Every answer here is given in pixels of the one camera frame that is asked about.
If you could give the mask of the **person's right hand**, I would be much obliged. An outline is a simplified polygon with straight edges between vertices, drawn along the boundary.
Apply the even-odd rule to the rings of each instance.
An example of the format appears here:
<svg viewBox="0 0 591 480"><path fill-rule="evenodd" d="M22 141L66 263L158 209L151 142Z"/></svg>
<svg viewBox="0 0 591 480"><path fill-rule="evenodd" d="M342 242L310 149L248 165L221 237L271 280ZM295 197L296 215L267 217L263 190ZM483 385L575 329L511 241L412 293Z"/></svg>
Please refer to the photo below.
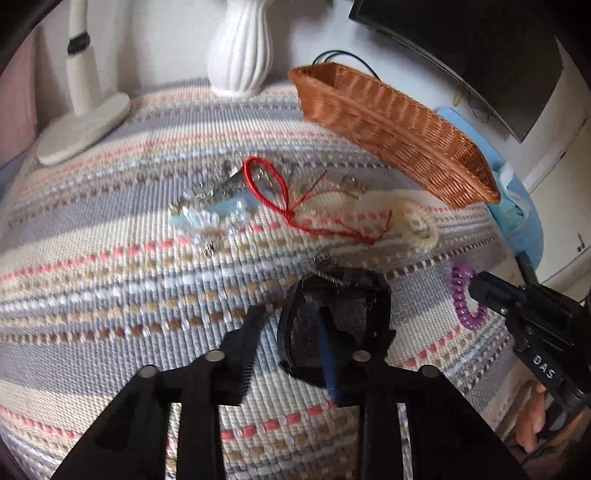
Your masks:
<svg viewBox="0 0 591 480"><path fill-rule="evenodd" d="M538 383L518 416L514 430L515 440L526 453L532 453L537 448L537 434L544 428L546 395L547 389Z"/></svg>

